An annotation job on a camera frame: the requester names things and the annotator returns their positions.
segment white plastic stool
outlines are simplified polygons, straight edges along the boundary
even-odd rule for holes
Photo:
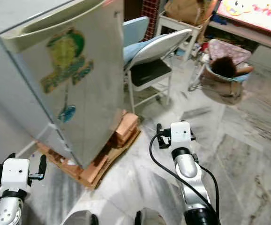
[[[193,46],[194,46],[195,41],[197,39],[197,36],[199,35],[199,33],[200,33],[200,31],[201,31],[201,29],[203,27],[203,24],[196,27],[196,26],[187,24],[185,22],[181,22],[181,21],[177,21],[175,19],[169,18],[169,17],[165,16],[165,13],[166,12],[163,11],[163,12],[161,12],[159,14],[158,28],[156,30],[156,35],[155,36],[160,35],[161,30],[162,30],[162,26],[171,28],[173,30],[182,30],[182,29],[188,29],[188,28],[191,29],[192,30],[192,38],[191,38],[189,44],[187,45],[186,52],[185,52],[185,54],[183,56],[183,59],[185,61],[187,61],[188,57],[191,54],[191,51],[193,49]]]

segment white refrigerator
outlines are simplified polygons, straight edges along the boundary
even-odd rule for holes
[[[122,0],[0,0],[0,103],[82,166],[121,120],[122,17]]]

